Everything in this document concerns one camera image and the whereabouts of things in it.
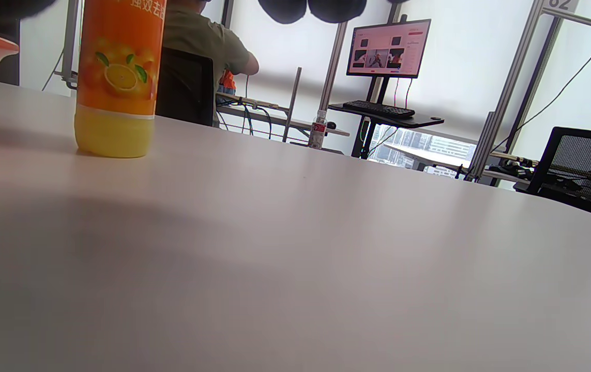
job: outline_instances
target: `keyboard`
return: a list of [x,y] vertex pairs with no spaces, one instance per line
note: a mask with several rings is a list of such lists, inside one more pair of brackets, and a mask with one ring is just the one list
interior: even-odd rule
[[415,115],[414,110],[402,109],[400,107],[385,106],[380,103],[371,103],[367,101],[352,101],[343,104],[344,108],[362,111],[368,114],[374,114],[386,118],[394,118],[397,120],[407,119]]

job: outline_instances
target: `chair backrest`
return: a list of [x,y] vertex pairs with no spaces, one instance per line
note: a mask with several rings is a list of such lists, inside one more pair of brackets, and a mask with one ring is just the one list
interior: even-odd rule
[[213,61],[175,49],[162,49],[156,115],[213,125]]
[[591,130],[553,129],[527,190],[591,212]]

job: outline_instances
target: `orange juice bottle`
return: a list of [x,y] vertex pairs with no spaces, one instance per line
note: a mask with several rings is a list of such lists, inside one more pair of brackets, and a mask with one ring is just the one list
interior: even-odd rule
[[75,139],[80,150],[112,158],[146,155],[166,0],[86,0]]

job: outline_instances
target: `monitor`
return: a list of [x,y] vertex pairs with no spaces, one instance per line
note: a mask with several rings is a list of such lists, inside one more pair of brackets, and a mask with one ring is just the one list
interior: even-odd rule
[[348,59],[348,75],[418,78],[430,19],[358,27]]

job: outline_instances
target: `black cable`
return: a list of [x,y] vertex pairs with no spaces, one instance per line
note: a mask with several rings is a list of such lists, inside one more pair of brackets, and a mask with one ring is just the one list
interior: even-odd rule
[[397,92],[399,91],[399,80],[401,79],[397,78],[397,87],[394,88],[394,106],[397,105]]
[[411,83],[408,84],[408,91],[406,92],[406,106],[405,109],[408,108],[408,96],[411,94],[411,87],[413,86],[413,79],[411,79]]
[[231,99],[224,101],[222,103],[217,103],[217,107],[223,107],[223,106],[231,106],[231,104],[236,103],[236,101],[233,101]]
[[226,130],[229,130],[229,126],[226,125],[226,120],[224,120],[224,116],[222,116],[222,114],[220,114],[219,111],[217,111],[217,116],[219,116],[219,118],[222,119],[222,123],[226,127]]
[[267,139],[271,140],[272,139],[272,118],[270,117],[270,114],[267,113],[267,110],[265,110],[262,107],[256,106],[257,110],[261,110],[265,113],[265,116],[267,116],[267,124],[270,125],[270,130],[269,130],[269,134],[267,135]]
[[58,59],[56,60],[56,64],[54,65],[52,72],[49,74],[49,77],[47,78],[45,85],[42,86],[42,89],[40,91],[42,91],[42,92],[45,91],[45,89],[47,88],[47,84],[49,84],[49,81],[52,79],[52,76],[54,76],[54,73],[56,72],[56,68],[58,67],[58,62],[61,62],[61,58],[63,57],[63,51],[64,50],[61,49],[61,55],[59,55]]
[[371,156],[373,154],[373,152],[376,151],[377,148],[379,148],[380,146],[383,146],[383,144],[385,144],[385,142],[389,141],[389,139],[392,138],[398,131],[399,131],[399,129],[395,128],[395,131],[392,134],[390,134],[389,137],[387,137],[386,139],[383,139],[382,142],[378,142],[378,144],[374,148],[369,150],[369,156]]
[[[249,86],[250,86],[250,76],[247,75],[247,80],[245,81],[245,99],[247,99],[248,96],[248,92],[249,92]],[[243,131],[241,131],[241,133],[244,134],[245,132],[245,120],[246,118],[243,118]],[[250,136],[253,136],[253,130],[251,129],[252,124],[250,123]]]
[[495,146],[495,148],[493,150],[491,150],[491,152],[496,151],[497,149],[500,148],[500,146],[502,146],[503,144],[505,144],[507,141],[509,141],[510,139],[512,139],[512,137],[514,137],[518,132],[520,132],[521,129],[523,129],[523,127],[527,124],[529,124],[529,122],[531,122],[532,120],[534,120],[537,116],[541,115],[541,113],[543,113],[543,111],[546,111],[546,109],[548,109],[551,104],[555,103],[555,101],[557,101],[557,99],[562,95],[562,93],[565,91],[565,89],[567,89],[567,87],[569,87],[570,83],[573,82],[573,80],[580,75],[581,72],[583,72],[584,68],[587,67],[587,65],[591,62],[591,57],[589,57],[589,59],[587,60],[587,62],[585,62],[585,64],[578,70],[577,73],[575,73],[575,75],[571,78],[571,80],[569,80],[568,83],[566,83],[564,85],[564,87],[562,88],[562,90],[559,91],[559,93],[557,94],[557,96],[555,96],[555,98],[553,98],[553,101],[550,101],[550,103],[546,104],[546,106],[544,106],[544,108],[541,109],[541,111],[539,111],[538,113],[536,113],[536,115],[532,116],[531,118],[529,118],[529,120],[525,121],[522,125],[520,125],[520,127],[518,127],[516,129],[515,132],[513,132],[513,134],[511,134],[510,136],[508,136],[507,138],[504,139],[504,141],[500,142],[500,144],[498,146]]
[[247,108],[246,104],[243,104],[243,106],[245,106],[245,118],[247,119],[249,125],[250,125],[250,136],[253,136],[253,127],[252,127],[252,115],[250,114],[250,110]]

